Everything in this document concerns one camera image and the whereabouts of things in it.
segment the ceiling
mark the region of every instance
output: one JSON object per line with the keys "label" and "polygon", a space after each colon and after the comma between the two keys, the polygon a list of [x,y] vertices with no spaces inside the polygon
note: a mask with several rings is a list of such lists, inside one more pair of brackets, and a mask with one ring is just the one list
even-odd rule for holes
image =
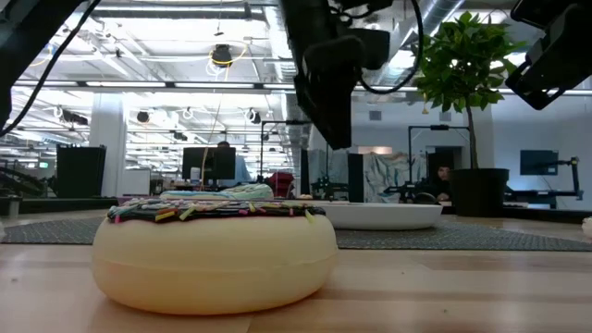
{"label": "ceiling", "polygon": [[[3,2],[6,0],[0,1],[0,6],[4,6]],[[290,51],[282,24],[279,24],[281,21],[278,21],[276,2],[250,1],[252,15],[249,19],[244,18],[243,3],[214,3],[216,5],[211,6],[212,1],[208,1],[210,6],[204,6],[204,1],[104,0],[60,57],[49,80],[290,82],[293,64],[289,59],[281,59],[282,56],[290,57]],[[179,4],[185,9],[175,8]],[[403,5],[403,1],[398,0],[393,7],[403,8]],[[491,11],[510,9],[511,5],[508,1],[467,1],[461,10]],[[409,9],[394,14],[385,11],[378,20],[390,20],[396,24],[408,19],[410,13]],[[79,18],[80,12],[72,15],[23,74],[23,80],[37,80],[41,76],[48,57]],[[531,40],[537,36],[536,31],[521,24],[516,23],[511,29],[512,34],[523,39]],[[230,67],[213,65],[210,52],[217,44],[229,46],[233,59],[236,59]],[[394,63],[395,68],[403,72],[413,63],[413,58],[401,52]],[[68,111],[92,122],[93,94],[99,91],[98,87],[44,89],[20,124],[25,130],[15,130],[3,138],[5,147],[0,150],[0,159],[51,158],[55,156],[53,144],[57,142],[88,144],[89,126],[67,123],[61,116]],[[11,119],[17,116],[30,93],[31,88],[22,85],[13,89]],[[213,89],[156,90],[146,87],[126,90],[122,94],[129,111],[129,167],[151,166],[175,171],[183,147],[227,140],[240,148],[240,154],[247,157],[248,168],[255,175],[261,125],[248,120],[253,112],[263,120],[303,118],[293,96],[287,97],[281,92],[220,93]],[[415,93],[396,93],[381,99],[356,94],[352,98],[353,126],[389,127],[434,120],[422,115],[423,103]],[[369,123],[370,110],[383,111],[379,124]],[[151,120],[141,123],[137,119],[139,112],[147,112]],[[175,140],[167,130],[185,132],[188,140]],[[297,168],[298,149],[307,142],[306,128],[288,129],[279,125],[270,134],[265,143],[265,170]],[[162,151],[164,147],[168,149],[166,153]]]}

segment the blue cloth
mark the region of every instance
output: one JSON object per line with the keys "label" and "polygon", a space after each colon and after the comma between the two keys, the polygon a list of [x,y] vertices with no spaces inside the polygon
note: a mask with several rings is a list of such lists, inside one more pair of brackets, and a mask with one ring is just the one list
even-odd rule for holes
{"label": "blue cloth", "polygon": [[234,179],[219,180],[218,186],[220,187],[233,187],[237,183],[246,184],[252,181],[251,174],[247,170],[247,163],[242,156],[236,156],[236,165],[234,166]]}

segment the red object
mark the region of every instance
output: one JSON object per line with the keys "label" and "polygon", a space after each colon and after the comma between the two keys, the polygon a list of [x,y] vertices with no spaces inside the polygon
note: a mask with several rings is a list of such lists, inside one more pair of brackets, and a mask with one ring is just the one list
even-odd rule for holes
{"label": "red object", "polygon": [[294,176],[287,172],[276,172],[269,178],[271,190],[276,197],[288,197],[288,189],[294,181]]}

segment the green leaves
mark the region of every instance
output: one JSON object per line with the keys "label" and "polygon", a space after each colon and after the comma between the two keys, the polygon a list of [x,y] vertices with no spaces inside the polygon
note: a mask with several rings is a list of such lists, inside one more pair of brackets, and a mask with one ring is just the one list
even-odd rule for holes
{"label": "green leaves", "polygon": [[[510,40],[503,25],[485,24],[491,16],[463,13],[453,22],[440,24],[434,37],[425,37],[417,88],[432,108],[462,112],[467,106],[487,108],[503,99],[496,90],[503,85],[506,72],[516,66],[504,57],[524,43]],[[501,66],[491,67],[500,61]]]}

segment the white bowl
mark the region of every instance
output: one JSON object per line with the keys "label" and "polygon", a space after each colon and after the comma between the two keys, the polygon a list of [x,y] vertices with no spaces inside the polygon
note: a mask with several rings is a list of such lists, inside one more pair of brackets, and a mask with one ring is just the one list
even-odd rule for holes
{"label": "white bowl", "polygon": [[336,229],[411,230],[434,226],[442,206],[402,203],[317,203]]}

